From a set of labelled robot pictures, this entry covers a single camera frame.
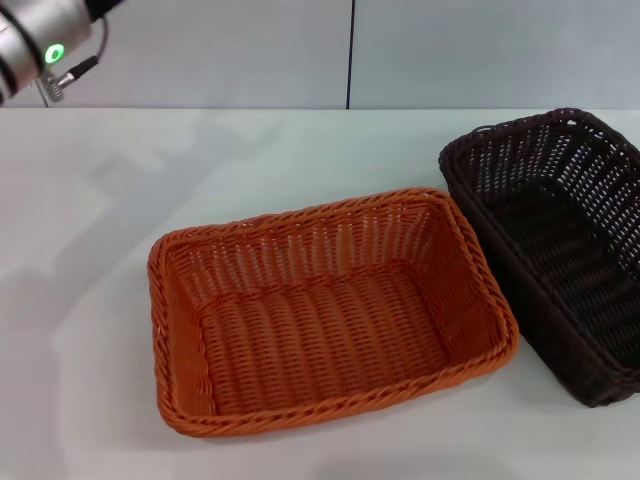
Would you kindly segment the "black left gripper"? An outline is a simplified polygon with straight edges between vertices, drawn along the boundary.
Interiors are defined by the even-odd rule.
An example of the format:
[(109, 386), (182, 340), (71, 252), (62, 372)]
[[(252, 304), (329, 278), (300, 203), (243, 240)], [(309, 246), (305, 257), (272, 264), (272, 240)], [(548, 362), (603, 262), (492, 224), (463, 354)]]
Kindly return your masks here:
[(123, 0), (85, 0), (88, 15), (92, 22), (104, 18), (109, 12), (119, 6)]

